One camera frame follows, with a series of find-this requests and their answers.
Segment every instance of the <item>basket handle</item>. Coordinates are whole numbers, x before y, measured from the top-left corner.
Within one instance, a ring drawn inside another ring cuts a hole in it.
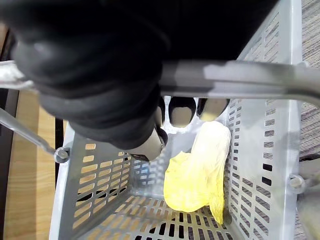
[[[163,96],[293,99],[320,107],[320,70],[305,64],[167,62],[159,83]]]

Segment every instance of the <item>basket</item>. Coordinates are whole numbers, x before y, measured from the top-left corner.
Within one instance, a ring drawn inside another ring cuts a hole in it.
[[[239,59],[297,64],[302,61],[301,2],[281,0]],[[165,97],[166,108],[169,98]],[[168,144],[151,163],[121,149],[79,136],[68,126],[60,164],[50,239],[293,239],[297,195],[288,189],[297,172],[300,103],[296,100],[233,99],[219,121],[232,139],[225,165],[224,224],[208,207],[170,209],[163,185],[170,158],[187,152],[202,122],[172,127]]]

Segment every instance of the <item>basket bottom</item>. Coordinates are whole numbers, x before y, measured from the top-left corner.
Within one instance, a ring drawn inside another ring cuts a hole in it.
[[[80,239],[236,239],[228,229],[229,224],[218,224],[208,207],[186,213],[172,210],[163,199],[130,193],[123,199],[98,226]]]

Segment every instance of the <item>yellow cloth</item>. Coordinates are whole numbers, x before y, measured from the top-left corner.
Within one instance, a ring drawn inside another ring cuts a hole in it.
[[[193,212],[210,206],[215,220],[223,223],[224,168],[231,134],[217,121],[205,122],[191,153],[170,159],[164,178],[164,200],[176,211]]]

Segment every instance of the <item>wooden floor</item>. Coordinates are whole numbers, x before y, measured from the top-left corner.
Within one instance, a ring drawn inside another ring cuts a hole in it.
[[[16,118],[55,146],[55,118],[35,94],[21,91]],[[12,141],[4,239],[48,239],[55,194],[53,157],[19,135]]]

